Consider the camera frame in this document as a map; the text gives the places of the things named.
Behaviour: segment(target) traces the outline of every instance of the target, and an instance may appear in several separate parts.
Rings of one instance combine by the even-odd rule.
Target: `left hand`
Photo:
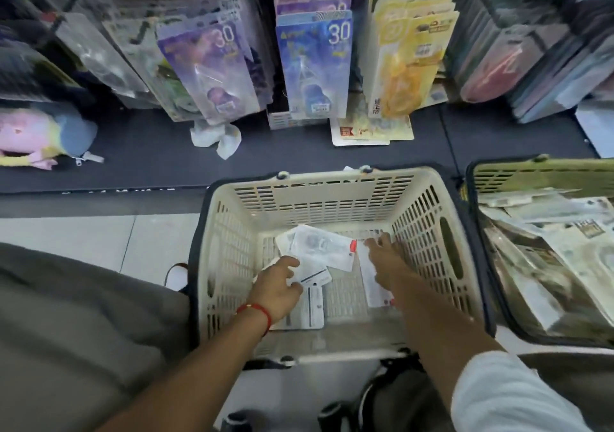
[[[272,266],[258,274],[258,278],[248,296],[248,304],[260,304],[269,312],[272,323],[286,317],[298,303],[303,286],[294,282],[290,286],[288,278],[294,276],[288,267],[298,267],[295,257],[283,256]]]

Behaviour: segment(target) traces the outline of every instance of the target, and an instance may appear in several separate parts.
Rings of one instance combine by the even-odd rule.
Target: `purple package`
[[[260,111],[234,22],[158,41],[158,47],[211,125]]]
[[[290,2],[277,4],[278,15],[291,15],[292,13],[333,12],[336,10],[349,10],[352,0],[307,0],[303,2]]]

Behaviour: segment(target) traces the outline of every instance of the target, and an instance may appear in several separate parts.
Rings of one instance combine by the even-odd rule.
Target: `forearm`
[[[418,351],[449,410],[456,381],[469,360],[503,348],[411,271],[393,279],[392,292],[403,312],[410,347]]]
[[[266,316],[254,309],[235,316],[176,371],[152,385],[98,432],[209,430],[266,326]]]

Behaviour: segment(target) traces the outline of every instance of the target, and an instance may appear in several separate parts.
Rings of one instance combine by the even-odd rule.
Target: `white tile floor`
[[[18,244],[110,268],[163,284],[167,270],[187,262],[198,214],[0,219],[0,242]],[[499,327],[497,340],[517,354],[553,351],[530,345]],[[580,351],[558,348],[557,351]],[[220,416],[239,409],[263,413],[269,430],[318,430],[317,413],[337,400],[354,399],[377,361],[317,363],[286,371],[244,372]]]

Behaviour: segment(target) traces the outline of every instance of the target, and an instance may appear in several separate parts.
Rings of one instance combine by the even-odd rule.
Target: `beige plastic basket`
[[[475,265],[483,264],[484,256],[474,259],[480,243],[470,247],[465,226],[472,222],[457,209],[464,204],[436,168],[382,172],[363,167],[211,186],[190,252],[201,341],[228,322],[245,301],[254,275],[279,255],[274,237],[298,224],[357,239],[394,235],[408,263],[431,287],[489,327]],[[254,358],[288,366],[398,357],[407,352],[401,348],[411,348],[395,308],[367,306],[358,260],[353,272],[332,273],[334,280],[323,288],[325,327],[270,333]]]

